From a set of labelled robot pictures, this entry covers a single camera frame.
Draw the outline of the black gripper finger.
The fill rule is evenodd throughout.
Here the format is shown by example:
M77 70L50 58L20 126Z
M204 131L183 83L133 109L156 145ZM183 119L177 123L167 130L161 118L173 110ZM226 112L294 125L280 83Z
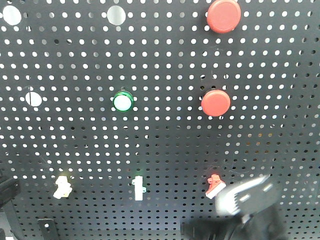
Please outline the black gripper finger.
M0 208L14 199L21 192L20 181L16 178L0 177Z

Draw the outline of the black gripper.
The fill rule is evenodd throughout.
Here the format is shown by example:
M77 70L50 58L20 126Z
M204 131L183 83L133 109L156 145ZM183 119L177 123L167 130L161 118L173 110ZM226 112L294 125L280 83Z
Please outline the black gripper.
M180 225L188 240L286 240L276 202L277 183L263 175L231 184L215 197L213 219L191 219Z

